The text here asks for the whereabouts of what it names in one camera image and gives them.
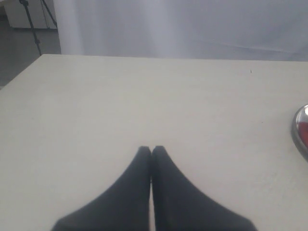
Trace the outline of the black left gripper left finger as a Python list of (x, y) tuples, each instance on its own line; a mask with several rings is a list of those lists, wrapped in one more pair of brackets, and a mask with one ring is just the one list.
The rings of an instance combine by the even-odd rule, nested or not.
[(141, 146), (125, 172), (96, 199), (59, 219), (54, 231), (148, 231), (151, 151)]

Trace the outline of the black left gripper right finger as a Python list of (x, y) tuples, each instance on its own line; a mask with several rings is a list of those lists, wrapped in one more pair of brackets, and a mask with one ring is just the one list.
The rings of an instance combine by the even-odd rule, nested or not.
[(152, 188), (158, 231), (255, 231), (247, 218), (223, 207), (195, 187), (164, 146), (152, 151)]

